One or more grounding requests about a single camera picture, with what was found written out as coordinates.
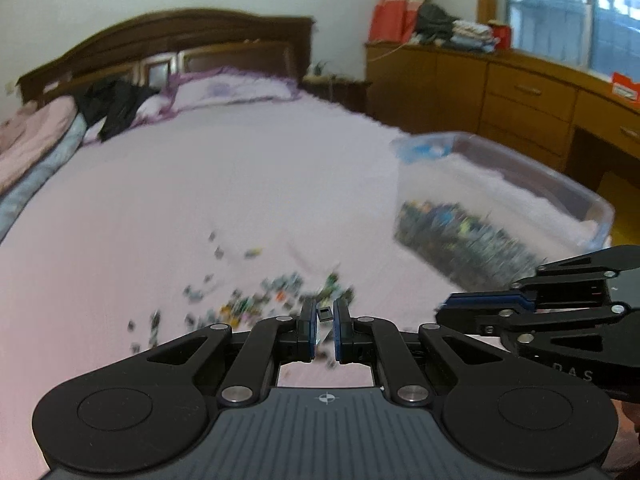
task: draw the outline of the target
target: pink blanket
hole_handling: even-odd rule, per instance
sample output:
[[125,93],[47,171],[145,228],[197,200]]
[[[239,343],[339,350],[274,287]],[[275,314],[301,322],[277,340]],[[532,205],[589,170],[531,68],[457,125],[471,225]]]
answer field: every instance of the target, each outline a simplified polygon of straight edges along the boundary
[[75,116],[76,104],[65,96],[38,111],[27,104],[0,125],[0,194],[55,146]]

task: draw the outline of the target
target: drawer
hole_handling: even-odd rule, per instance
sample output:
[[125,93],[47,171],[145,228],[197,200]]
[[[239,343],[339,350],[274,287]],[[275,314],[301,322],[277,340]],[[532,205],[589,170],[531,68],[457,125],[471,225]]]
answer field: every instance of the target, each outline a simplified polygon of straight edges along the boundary
[[562,158],[554,153],[548,152],[544,148],[540,148],[537,144],[527,139],[521,139],[518,136],[507,133],[500,128],[491,126],[487,123],[480,124],[479,134],[489,140],[498,142],[507,148],[511,148],[523,155],[530,156],[534,160],[560,171],[562,166]]
[[484,98],[482,121],[557,155],[566,152],[569,123],[528,106],[488,94]]
[[438,129],[476,133],[482,113],[486,61],[438,54],[436,94]]
[[489,67],[487,92],[506,97],[565,122],[571,121],[576,91],[546,77],[498,64]]
[[629,155],[640,158],[640,114],[581,91],[575,106],[574,123]]

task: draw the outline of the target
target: curtain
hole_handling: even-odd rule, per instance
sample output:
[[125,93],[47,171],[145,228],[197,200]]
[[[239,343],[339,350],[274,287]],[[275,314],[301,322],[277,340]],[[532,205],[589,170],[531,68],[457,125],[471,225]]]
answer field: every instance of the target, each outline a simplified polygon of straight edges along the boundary
[[414,32],[418,8],[425,0],[379,0],[373,12],[369,41],[406,43]]

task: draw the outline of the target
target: red container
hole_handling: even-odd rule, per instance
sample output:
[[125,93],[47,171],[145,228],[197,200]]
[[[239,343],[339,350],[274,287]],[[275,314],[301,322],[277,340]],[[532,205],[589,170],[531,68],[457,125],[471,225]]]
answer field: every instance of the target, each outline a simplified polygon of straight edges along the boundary
[[634,83],[631,78],[614,72],[611,77],[611,92],[640,107],[640,82]]
[[489,22],[489,26],[494,31],[494,38],[498,40],[495,49],[509,50],[511,48],[511,27],[505,23],[497,22]]

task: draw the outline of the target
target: wooden dresser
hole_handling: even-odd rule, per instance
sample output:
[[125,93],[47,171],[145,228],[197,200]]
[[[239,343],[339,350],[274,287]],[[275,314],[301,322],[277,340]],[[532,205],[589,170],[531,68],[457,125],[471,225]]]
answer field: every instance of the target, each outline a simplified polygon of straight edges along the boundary
[[[390,54],[397,47],[367,45],[369,109],[382,123],[414,134],[479,134],[559,171],[581,171],[581,153],[593,151],[574,150],[583,133],[640,159],[640,110],[602,79],[518,51],[408,45]],[[607,168],[597,171],[591,187]]]

